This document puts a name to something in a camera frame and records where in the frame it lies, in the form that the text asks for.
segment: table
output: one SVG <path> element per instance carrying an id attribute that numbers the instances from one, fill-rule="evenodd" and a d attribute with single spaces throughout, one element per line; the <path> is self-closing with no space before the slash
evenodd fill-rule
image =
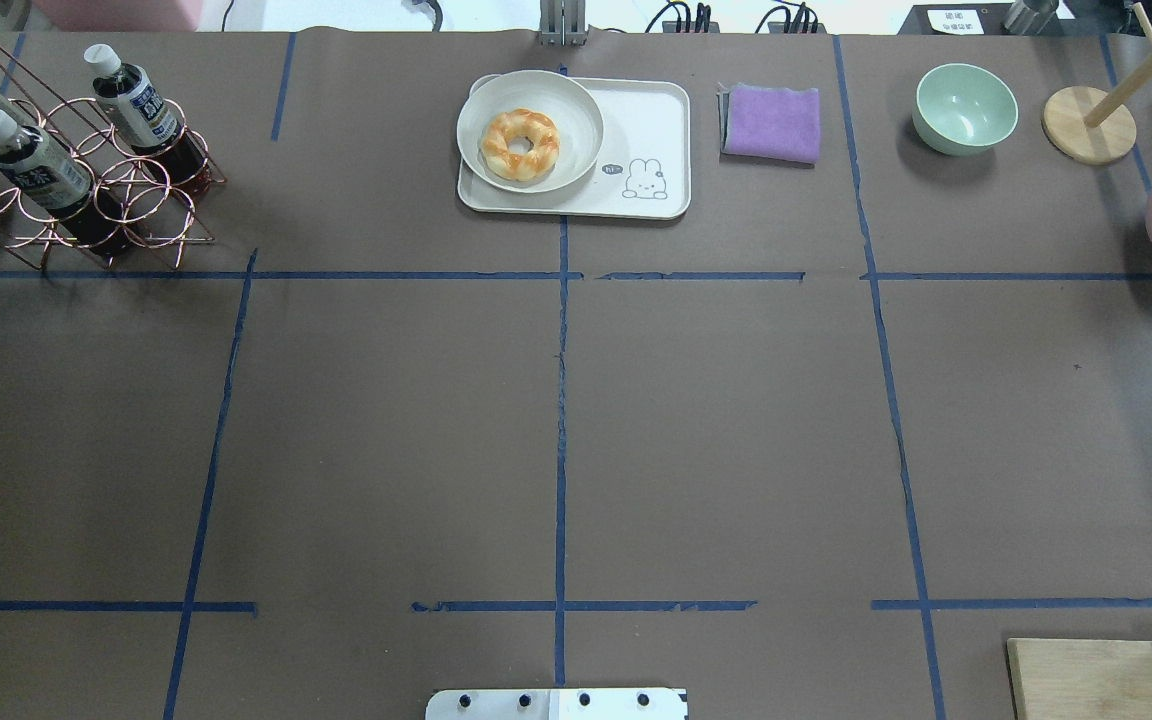
<path id="1" fill-rule="evenodd" d="M 1111 167 L 1039 123 L 1140 38 L 17 50 L 85 94 L 91 41 L 232 182 L 177 275 L 0 252 L 0 717 L 664 684 L 691 717 L 1001 720 L 1007 637 L 1152 639 L 1152 82 Z M 1018 97 L 987 154 L 914 135 L 952 60 Z M 685 88 L 684 217 L 460 205 L 456 111 L 517 68 Z M 718 154 L 719 82 L 819 88 L 817 167 Z"/>

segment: folded towel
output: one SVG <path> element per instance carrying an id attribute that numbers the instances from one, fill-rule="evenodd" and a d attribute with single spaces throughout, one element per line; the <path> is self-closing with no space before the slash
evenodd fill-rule
<path id="1" fill-rule="evenodd" d="M 736 85 L 720 101 L 723 152 L 814 165 L 820 159 L 820 91 Z"/>

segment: bottle label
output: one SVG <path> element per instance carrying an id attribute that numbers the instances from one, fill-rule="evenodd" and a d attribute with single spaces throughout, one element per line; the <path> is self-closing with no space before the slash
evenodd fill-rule
<path id="1" fill-rule="evenodd" d="M 120 97 L 97 97 L 103 108 L 109 113 L 123 141 L 135 147 L 156 149 L 177 136 L 180 122 L 159 91 L 150 85 L 150 78 L 142 70 L 141 82 L 128 94 Z"/>
<path id="2" fill-rule="evenodd" d="M 44 134 L 32 156 L 10 165 L 0 165 L 3 175 L 20 191 L 45 210 L 68 209 L 91 194 L 91 179 Z"/>

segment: white sign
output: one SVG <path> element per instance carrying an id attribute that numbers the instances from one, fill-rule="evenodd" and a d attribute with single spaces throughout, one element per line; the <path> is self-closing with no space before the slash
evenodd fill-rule
<path id="1" fill-rule="evenodd" d="M 948 35 L 984 35 L 980 15 L 975 10 L 929 10 L 932 29 Z"/>

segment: cutting board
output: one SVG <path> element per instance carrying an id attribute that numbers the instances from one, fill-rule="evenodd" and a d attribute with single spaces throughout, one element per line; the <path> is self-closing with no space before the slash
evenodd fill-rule
<path id="1" fill-rule="evenodd" d="M 1152 720 L 1152 642 L 1011 638 L 1018 720 Z"/>

